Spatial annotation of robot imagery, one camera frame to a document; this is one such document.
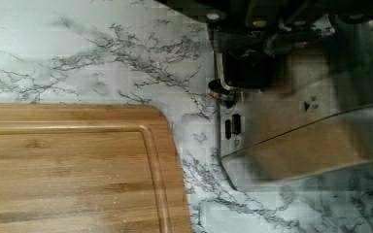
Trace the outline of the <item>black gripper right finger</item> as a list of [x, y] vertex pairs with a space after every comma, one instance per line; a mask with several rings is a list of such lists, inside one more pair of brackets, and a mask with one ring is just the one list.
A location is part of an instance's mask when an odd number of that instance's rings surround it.
[[263, 42], [263, 52], [269, 56], [306, 48], [335, 33], [329, 16], [320, 17], [310, 25], [303, 19], [297, 19], [294, 28], [285, 26], [280, 18], [278, 26], [279, 30]]

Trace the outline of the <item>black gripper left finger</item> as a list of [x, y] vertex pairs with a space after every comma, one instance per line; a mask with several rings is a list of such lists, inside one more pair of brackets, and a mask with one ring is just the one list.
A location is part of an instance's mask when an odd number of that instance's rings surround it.
[[271, 36], [266, 22], [214, 22], [207, 25], [207, 30], [217, 65], [222, 65], [227, 57], [250, 65], [271, 58], [264, 51], [264, 43]]

